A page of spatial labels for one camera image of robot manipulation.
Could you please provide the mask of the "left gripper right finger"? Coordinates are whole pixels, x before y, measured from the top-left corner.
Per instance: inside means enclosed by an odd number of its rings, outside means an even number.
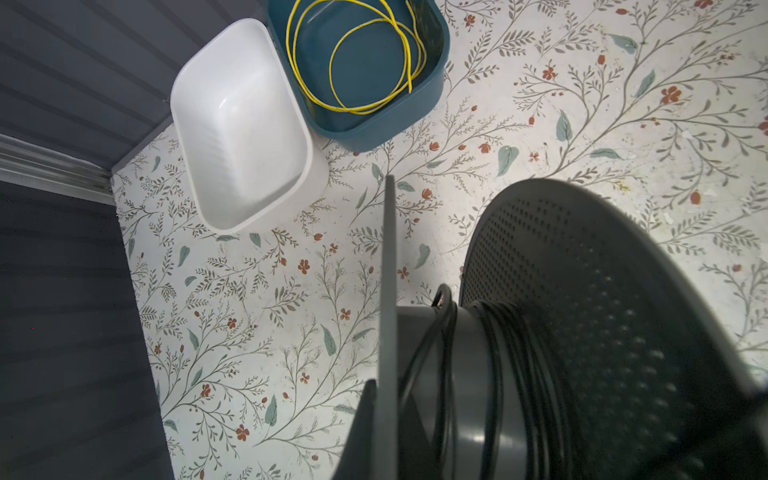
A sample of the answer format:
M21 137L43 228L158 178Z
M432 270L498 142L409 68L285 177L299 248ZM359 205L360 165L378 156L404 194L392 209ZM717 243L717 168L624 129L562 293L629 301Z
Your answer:
M433 398L424 400L410 395L398 417L399 479L441 479L435 427Z

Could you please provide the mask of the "dark grey cable spool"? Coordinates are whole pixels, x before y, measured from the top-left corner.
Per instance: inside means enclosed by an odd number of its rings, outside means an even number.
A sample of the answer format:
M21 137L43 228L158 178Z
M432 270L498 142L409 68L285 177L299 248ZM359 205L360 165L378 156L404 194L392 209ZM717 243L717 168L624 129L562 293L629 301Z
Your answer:
M460 291L397 303L385 182L373 478L433 398L441 479L763 479L767 391L689 282L586 189L529 179L481 215Z

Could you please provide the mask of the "teal plastic tray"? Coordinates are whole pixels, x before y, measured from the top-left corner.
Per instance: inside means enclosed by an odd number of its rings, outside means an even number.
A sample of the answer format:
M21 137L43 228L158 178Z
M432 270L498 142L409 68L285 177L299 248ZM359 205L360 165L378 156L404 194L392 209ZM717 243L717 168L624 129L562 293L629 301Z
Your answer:
M447 23L433 1L271 1L267 25L308 125L373 150L438 103Z

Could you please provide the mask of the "white plastic tray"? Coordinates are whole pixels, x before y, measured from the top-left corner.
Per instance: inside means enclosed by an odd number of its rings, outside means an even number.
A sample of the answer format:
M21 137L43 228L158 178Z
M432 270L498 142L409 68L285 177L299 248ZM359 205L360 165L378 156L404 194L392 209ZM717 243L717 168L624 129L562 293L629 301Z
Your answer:
M328 162L259 20L232 23L187 61L170 110L193 200L212 232L269 229L322 196Z

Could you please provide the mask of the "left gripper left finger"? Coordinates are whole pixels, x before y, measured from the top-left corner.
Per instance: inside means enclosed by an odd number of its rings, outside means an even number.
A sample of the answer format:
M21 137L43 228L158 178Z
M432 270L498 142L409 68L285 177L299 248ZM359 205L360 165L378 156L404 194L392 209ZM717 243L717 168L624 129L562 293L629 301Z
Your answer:
M374 414L377 382L365 382L334 480L371 480L373 478Z

